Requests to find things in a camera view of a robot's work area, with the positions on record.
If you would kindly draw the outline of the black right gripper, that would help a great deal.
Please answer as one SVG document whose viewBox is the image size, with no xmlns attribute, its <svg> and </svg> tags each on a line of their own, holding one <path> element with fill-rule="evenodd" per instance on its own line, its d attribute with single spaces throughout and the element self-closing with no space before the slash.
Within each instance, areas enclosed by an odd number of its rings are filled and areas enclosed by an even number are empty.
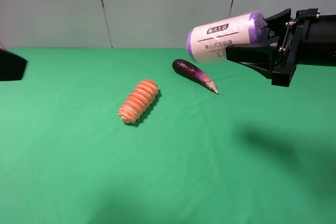
<svg viewBox="0 0 336 224">
<path fill-rule="evenodd" d="M 273 86 L 288 87 L 295 73 L 301 43 L 305 40 L 310 24 L 318 21 L 320 10 L 303 9 L 291 18 L 291 8 L 270 17 L 267 37 L 262 43 L 230 45 L 226 51 L 228 61 L 251 68 L 271 79 Z M 277 42 L 266 42 L 279 37 Z"/>
</svg>

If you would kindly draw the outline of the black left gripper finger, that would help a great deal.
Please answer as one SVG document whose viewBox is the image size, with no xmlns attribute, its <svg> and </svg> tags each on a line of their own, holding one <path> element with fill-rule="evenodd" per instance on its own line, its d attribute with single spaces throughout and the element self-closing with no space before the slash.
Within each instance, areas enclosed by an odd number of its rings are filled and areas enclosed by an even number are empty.
<svg viewBox="0 0 336 224">
<path fill-rule="evenodd" d="M 19 81 L 23 78 L 28 61 L 23 57 L 1 49 L 0 81 Z"/>
</svg>

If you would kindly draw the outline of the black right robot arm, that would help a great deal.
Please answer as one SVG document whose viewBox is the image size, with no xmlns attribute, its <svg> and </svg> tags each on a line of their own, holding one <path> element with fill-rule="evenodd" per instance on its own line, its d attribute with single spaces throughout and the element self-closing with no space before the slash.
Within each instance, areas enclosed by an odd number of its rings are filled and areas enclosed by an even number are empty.
<svg viewBox="0 0 336 224">
<path fill-rule="evenodd" d="M 268 39 L 253 44 L 230 45 L 229 61 L 251 68 L 272 85 L 288 87 L 297 65 L 335 66 L 335 16 L 317 8 L 303 9 L 291 18 L 285 9 L 265 19 Z"/>
</svg>

